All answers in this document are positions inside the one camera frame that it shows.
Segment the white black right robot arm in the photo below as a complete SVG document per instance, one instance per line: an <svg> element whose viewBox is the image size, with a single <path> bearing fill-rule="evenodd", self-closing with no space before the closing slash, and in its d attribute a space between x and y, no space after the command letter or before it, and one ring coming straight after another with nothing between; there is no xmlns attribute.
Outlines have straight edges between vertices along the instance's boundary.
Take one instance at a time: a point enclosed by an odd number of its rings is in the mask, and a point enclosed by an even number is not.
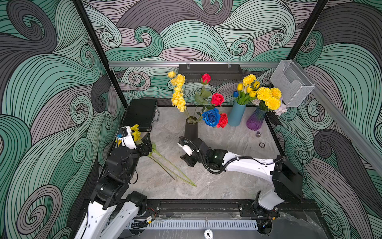
<svg viewBox="0 0 382 239"><path fill-rule="evenodd" d="M212 149L200 138L192 141L183 136L179 137L178 146L185 152L181 159L190 167L198 162L214 175L226 171L240 172L272 183L272 189L256 194L252 208L257 216L274 213L281 203L298 204L302 201L303 174L286 156L278 155L274 159L242 156L225 149Z"/></svg>

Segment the yellow flower bunch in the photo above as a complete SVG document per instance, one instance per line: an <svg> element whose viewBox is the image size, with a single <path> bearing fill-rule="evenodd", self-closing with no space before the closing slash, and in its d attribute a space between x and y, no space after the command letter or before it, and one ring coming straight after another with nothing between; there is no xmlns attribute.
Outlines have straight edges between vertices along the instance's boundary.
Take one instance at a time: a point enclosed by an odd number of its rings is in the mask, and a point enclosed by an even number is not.
<svg viewBox="0 0 382 239"><path fill-rule="evenodd" d="M168 169L173 171L175 173L174 177L177 179L175 181L181 180L184 183L191 185L192 187L197 187L196 183L192 181L191 178L189 178L179 167L177 167L175 164L173 164L170 160L168 160L165 156L163 156L155 146L153 146L152 152L149 154L149 156L154 157L157 159L160 163L162 163L164 166L166 166Z"/></svg>

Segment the teal ceramic vase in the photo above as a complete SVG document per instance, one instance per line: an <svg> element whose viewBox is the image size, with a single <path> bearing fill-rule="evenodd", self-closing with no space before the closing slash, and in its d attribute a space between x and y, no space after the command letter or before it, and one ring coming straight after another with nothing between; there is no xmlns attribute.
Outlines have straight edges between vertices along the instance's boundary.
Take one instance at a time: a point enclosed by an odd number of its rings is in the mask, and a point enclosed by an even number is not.
<svg viewBox="0 0 382 239"><path fill-rule="evenodd" d="M242 120L242 117L245 112L245 105L240 105L237 102L234 103L232 109L228 115L228 124L230 126L239 126Z"/></svg>

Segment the pale yellow blossom spray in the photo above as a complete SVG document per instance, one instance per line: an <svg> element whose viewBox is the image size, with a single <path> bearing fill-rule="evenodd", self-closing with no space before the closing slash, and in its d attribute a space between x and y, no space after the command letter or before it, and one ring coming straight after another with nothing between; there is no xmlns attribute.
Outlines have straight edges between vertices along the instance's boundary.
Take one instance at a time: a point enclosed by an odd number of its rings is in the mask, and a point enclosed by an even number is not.
<svg viewBox="0 0 382 239"><path fill-rule="evenodd" d="M170 82L174 87L174 93L171 98L172 106L176 107L181 113L186 113L188 122L190 124L195 124L196 120L194 120L189 114L186 106L186 100L184 98L184 86L186 82L185 76L171 71L168 73L168 77L171 79Z"/></svg>

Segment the black cylindrical vase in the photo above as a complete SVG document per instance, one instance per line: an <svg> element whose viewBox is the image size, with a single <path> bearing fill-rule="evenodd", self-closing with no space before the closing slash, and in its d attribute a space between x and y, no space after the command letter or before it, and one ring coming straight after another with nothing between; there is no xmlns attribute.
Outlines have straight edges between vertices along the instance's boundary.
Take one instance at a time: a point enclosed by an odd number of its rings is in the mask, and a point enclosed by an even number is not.
<svg viewBox="0 0 382 239"><path fill-rule="evenodd" d="M191 141L199 138L199 125L196 117L189 117L186 119L184 137Z"/></svg>

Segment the yellow ranunculus stem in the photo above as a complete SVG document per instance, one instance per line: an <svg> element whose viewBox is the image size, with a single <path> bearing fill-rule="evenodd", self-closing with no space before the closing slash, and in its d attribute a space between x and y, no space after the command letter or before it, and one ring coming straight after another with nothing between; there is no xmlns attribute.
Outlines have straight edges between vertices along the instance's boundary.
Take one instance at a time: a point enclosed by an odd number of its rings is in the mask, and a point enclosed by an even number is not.
<svg viewBox="0 0 382 239"><path fill-rule="evenodd" d="M132 135L133 135L133 138L134 138L134 142L139 145L139 144L142 144L142 138L143 136L141 135L141 132L139 131L139 125L138 124L135 124L132 128ZM152 142L152 149L153 149L153 146L156 147L156 144L154 142Z"/></svg>

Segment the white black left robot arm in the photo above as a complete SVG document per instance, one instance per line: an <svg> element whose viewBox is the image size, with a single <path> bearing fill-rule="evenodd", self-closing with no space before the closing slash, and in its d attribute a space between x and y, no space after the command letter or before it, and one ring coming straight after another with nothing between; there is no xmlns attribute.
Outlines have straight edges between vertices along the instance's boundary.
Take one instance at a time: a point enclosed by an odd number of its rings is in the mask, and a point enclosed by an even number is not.
<svg viewBox="0 0 382 239"><path fill-rule="evenodd" d="M130 222L146 212L147 197L137 191L128 195L139 158L152 152L150 134L142 143L130 142L113 149L106 159L105 172L91 194L87 213L77 239L117 239Z"/></svg>

